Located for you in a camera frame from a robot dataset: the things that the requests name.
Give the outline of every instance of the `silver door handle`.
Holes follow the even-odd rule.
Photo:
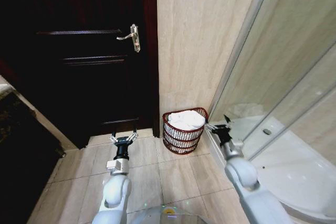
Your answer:
[[[124,39],[128,39],[131,37],[132,37],[133,44],[134,44],[134,51],[139,52],[140,51],[140,38],[139,38],[139,33],[138,33],[138,26],[136,26],[135,24],[131,26],[130,34],[128,34],[125,37],[117,37],[117,40],[124,40]]]

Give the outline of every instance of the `laundry basket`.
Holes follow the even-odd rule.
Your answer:
[[[208,120],[208,113],[204,108],[193,108],[198,114]],[[175,128],[168,122],[168,116],[171,113],[182,112],[186,110],[173,111],[164,113],[163,118],[163,143],[173,153],[184,155],[194,151],[197,147],[199,139],[203,133],[204,125],[192,131],[184,131]]]

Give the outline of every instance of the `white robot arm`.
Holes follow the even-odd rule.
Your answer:
[[[111,178],[104,185],[103,199],[92,224],[127,223],[127,202],[132,189],[131,181],[127,178],[129,172],[128,146],[137,137],[136,132],[133,132],[129,137],[118,139],[112,135],[111,140],[118,147],[117,155],[114,160],[107,162],[106,167],[111,171]]]
[[[225,173],[233,183],[240,204],[251,224],[293,224],[278,199],[258,181],[257,170],[243,158],[241,141],[233,141],[230,128],[208,124],[207,128],[217,134],[226,159]]]

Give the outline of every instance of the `glass shower door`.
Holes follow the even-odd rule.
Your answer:
[[[294,216],[336,222],[336,0],[263,0],[210,117]]]

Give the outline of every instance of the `dark wooden door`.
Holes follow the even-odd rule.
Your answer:
[[[6,0],[1,74],[79,148],[89,136],[159,135],[156,0]],[[139,27],[141,50],[126,36]]]

